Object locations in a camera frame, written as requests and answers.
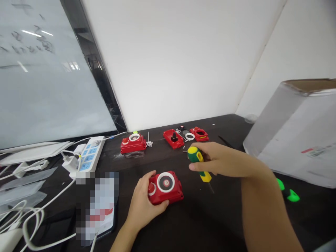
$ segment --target white ring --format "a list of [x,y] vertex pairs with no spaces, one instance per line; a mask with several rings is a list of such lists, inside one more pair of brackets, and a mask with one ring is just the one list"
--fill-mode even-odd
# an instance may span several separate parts
[[186,137],[186,139],[187,139],[188,141],[192,141],[192,140],[195,139],[195,135],[194,135],[193,133],[187,133],[187,134],[185,134],[184,136]]
[[139,135],[138,133],[135,133],[135,134],[132,134],[132,135],[129,136],[129,140],[130,140],[130,141],[136,141],[136,140],[138,140],[139,138],[140,138],[140,135]]
[[[168,189],[168,190],[163,190],[163,189],[160,187],[160,179],[161,179],[163,176],[168,176],[168,177],[170,177],[171,180],[172,180],[172,182],[173,182],[172,187],[171,187],[170,189]],[[158,187],[158,189],[159,189],[161,192],[169,193],[170,191],[173,190],[173,188],[174,188],[174,186],[175,186],[175,179],[174,179],[174,177],[173,177],[172,174],[170,174],[170,173],[168,173],[168,172],[164,172],[164,173],[161,173],[161,174],[158,176],[156,183],[157,183],[157,187]]]
[[156,185],[155,185],[153,182],[151,182],[151,184],[154,185],[154,191],[153,191],[152,193],[149,193],[149,194],[148,194],[149,196],[154,195],[154,193],[156,192]]

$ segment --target red plastic housing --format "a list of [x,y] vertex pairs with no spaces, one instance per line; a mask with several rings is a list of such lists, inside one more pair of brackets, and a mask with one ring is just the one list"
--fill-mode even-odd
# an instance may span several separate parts
[[166,173],[170,173],[175,181],[175,185],[170,192],[160,191],[158,187],[159,183],[158,177],[160,176],[160,174],[156,174],[155,177],[149,179],[148,198],[153,205],[161,204],[165,200],[169,200],[169,204],[183,200],[184,196],[182,192],[182,185],[181,182],[178,180],[177,176],[175,175],[175,172],[168,171]]
[[204,142],[209,140],[208,134],[201,128],[195,127],[190,129],[190,133],[195,135],[197,142]]
[[120,153],[125,154],[129,152],[145,150],[147,146],[146,139],[140,135],[139,139],[131,141],[130,138],[124,138],[120,145]]
[[180,148],[184,145],[184,139],[179,134],[176,133],[177,141],[173,142],[171,140],[171,137],[173,136],[174,132],[175,132],[175,130],[173,130],[173,129],[167,130],[163,133],[163,137],[167,140],[167,142],[170,144],[170,146],[173,149],[177,149],[177,148]]

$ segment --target white box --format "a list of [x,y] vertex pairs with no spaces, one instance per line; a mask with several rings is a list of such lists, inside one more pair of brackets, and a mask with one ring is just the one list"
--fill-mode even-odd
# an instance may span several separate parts
[[336,79],[282,82],[244,148],[273,171],[336,188]]

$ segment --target yellow and green screwdriver handle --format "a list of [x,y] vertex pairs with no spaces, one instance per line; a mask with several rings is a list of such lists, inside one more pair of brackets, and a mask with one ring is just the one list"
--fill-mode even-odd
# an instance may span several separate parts
[[[197,147],[191,146],[187,152],[188,152],[188,158],[192,163],[204,162],[201,151]],[[203,182],[209,183],[211,181],[211,175],[207,171],[206,172],[199,171],[198,173],[201,176]]]

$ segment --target desk surface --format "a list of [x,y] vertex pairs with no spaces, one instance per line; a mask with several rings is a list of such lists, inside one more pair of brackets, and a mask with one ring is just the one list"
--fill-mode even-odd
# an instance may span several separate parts
[[[218,135],[227,140],[234,148],[243,151],[243,140],[252,125],[247,124],[237,115],[224,115],[183,125],[190,129],[203,128],[211,141],[223,144]],[[242,228],[242,204],[240,179],[224,176],[213,176],[212,194],[206,183],[197,173],[188,169],[189,160],[186,147],[173,150],[163,138],[165,130],[176,128],[176,125],[149,129],[149,138],[153,147],[146,149],[145,155],[126,159],[120,154],[122,136],[106,141],[100,156],[96,177],[104,177],[104,172],[120,172],[120,195],[117,207],[117,225],[115,230],[96,242],[95,251],[109,251],[112,243],[126,220],[134,187],[140,177],[149,171],[157,173],[172,170],[182,183],[184,200],[170,205],[167,210],[155,218],[140,231],[132,251],[246,251]],[[139,131],[147,139],[147,130]],[[50,166],[60,168],[48,178],[41,191],[48,194],[38,206],[60,192],[71,179],[65,169],[61,168],[62,159],[54,157]],[[287,211],[296,234],[305,251],[312,251],[336,236],[336,194],[335,190],[308,184],[304,181],[276,174],[286,185],[299,194],[297,203],[286,202]],[[92,186],[72,186],[63,193],[46,210],[47,216],[66,216],[73,214],[76,202],[89,200],[87,196]],[[52,238],[43,241],[44,245],[61,238],[64,232],[75,231],[74,222],[70,221],[62,227],[53,228]],[[89,247],[81,247],[78,240],[72,239],[53,251],[90,251]]]

